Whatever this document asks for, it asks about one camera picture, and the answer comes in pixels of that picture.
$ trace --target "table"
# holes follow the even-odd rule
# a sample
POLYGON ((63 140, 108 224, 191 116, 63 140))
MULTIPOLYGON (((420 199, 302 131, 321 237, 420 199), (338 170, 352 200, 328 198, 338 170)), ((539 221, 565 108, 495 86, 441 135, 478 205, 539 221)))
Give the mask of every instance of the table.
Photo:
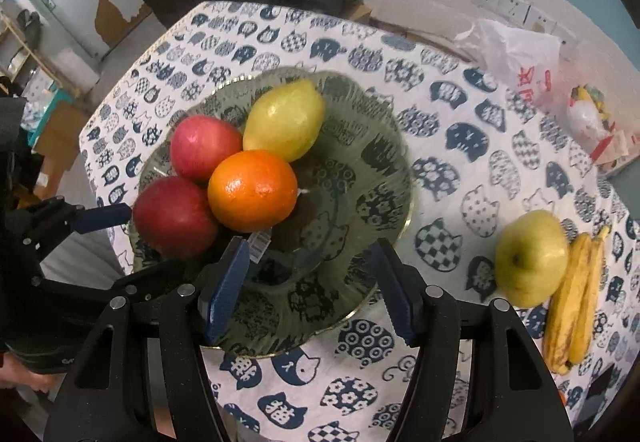
MULTIPOLYGON (((555 121, 488 74, 430 47, 302 10, 203 3, 134 63, 83 130, 81 150, 98 205, 133 204, 142 163, 178 111, 225 80, 284 65, 342 72, 393 106, 416 194, 397 251, 426 281, 458 299, 486 302, 495 295, 497 238, 529 210, 555 213, 570 238, 612 225, 591 352, 568 375, 554 376, 573 420, 590 381, 614 364, 610 403, 640 343, 635 222, 555 121), (435 256, 430 247, 436 247, 435 256)), ((109 235, 130 272, 132 250, 124 230, 110 229, 109 235)), ((538 346, 546 307, 519 311, 538 346)), ((393 332, 378 295, 342 327, 284 356, 225 358, 208 349, 203 354, 214 395, 245 426, 245 438, 259 432, 272 440, 382 442, 417 354, 393 332), (369 334, 385 331, 392 335, 392 349, 363 364, 376 343, 369 334)), ((463 342, 446 434, 463 418, 469 358, 470 346, 463 342)))

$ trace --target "glass fruit bowl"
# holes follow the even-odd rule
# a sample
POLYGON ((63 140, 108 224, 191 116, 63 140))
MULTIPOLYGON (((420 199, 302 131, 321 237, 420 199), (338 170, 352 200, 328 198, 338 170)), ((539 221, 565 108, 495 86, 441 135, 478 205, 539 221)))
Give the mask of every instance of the glass fruit bowl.
MULTIPOLYGON (((296 208, 272 229, 271 244, 252 263, 218 340, 219 348, 237 355, 290 350, 350 317, 375 290, 366 270, 367 247, 380 237, 394 243, 410 215, 409 165, 388 103, 343 74, 288 67, 227 82, 189 111, 176 112, 164 143, 143 166, 140 191, 174 174, 169 144, 182 119, 213 115, 242 132, 260 96, 300 77, 311 79, 325 99, 324 122, 311 150, 291 164, 302 191, 296 208)), ((129 238, 134 271, 160 260, 133 223, 129 238)))

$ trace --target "shelf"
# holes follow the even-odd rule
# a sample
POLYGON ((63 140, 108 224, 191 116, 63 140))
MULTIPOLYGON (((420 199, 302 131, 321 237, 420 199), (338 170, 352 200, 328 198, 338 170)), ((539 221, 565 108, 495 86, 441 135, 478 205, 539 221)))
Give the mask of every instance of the shelf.
MULTIPOLYGON (((80 95, 79 90, 76 86, 74 86, 73 84, 71 84, 71 82, 66 80, 65 77, 62 76, 62 74, 59 74, 58 72, 53 70, 43 60, 43 58, 40 57, 40 55, 36 51, 32 50, 31 47, 27 45, 25 41, 24 33, 14 24, 14 22, 7 15, 5 15, 4 13, 0 13, 0 18, 6 25, 6 28, 15 36, 16 40, 18 40, 20 45, 22 45, 24 50, 26 50, 29 53, 29 55, 33 57, 33 59, 38 63, 40 68, 44 70, 47 76, 49 76, 53 81, 56 82, 56 85, 59 88, 66 90, 68 93, 70 93, 75 97, 78 97, 80 95)), ((15 76, 17 76, 19 73, 20 73, 20 70, 16 71, 15 76)))
POLYGON ((29 58, 31 58, 31 54, 27 53, 25 55, 24 58, 22 58, 22 61, 20 61, 20 64, 16 67, 15 71, 13 74, 11 74, 10 79, 12 82, 15 81, 15 79, 18 77, 18 74, 20 74, 20 71, 24 68, 24 66, 27 64, 27 62, 29 61, 29 58))

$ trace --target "screw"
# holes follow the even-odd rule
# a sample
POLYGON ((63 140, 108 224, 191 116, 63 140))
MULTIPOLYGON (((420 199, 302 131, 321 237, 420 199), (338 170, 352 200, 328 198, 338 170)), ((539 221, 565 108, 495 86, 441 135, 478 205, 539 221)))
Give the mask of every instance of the screw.
POLYGON ((430 285, 427 287, 426 293, 427 293, 427 296, 442 297, 442 295, 444 294, 444 291, 437 285, 430 285))
POLYGON ((498 299, 494 299, 494 307, 497 308, 500 312, 507 312, 511 305, 505 299, 499 297, 498 299))
POLYGON ((190 296, 194 292, 196 292, 196 288, 191 283, 183 283, 178 287, 178 294, 182 297, 190 296))
POLYGON ((124 304, 126 302, 127 302, 127 298, 125 298, 124 296, 116 296, 114 298, 111 298, 111 301, 109 302, 109 306, 113 308, 113 310, 117 310, 118 308, 124 307, 124 304))

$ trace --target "green apple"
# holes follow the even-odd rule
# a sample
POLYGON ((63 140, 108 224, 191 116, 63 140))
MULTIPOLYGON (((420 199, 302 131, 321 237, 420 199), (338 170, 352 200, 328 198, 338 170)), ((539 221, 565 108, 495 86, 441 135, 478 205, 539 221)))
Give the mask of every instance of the green apple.
POLYGON ((495 248, 495 282, 512 305, 544 303, 560 286, 568 244, 558 219, 538 209, 507 225, 495 248))

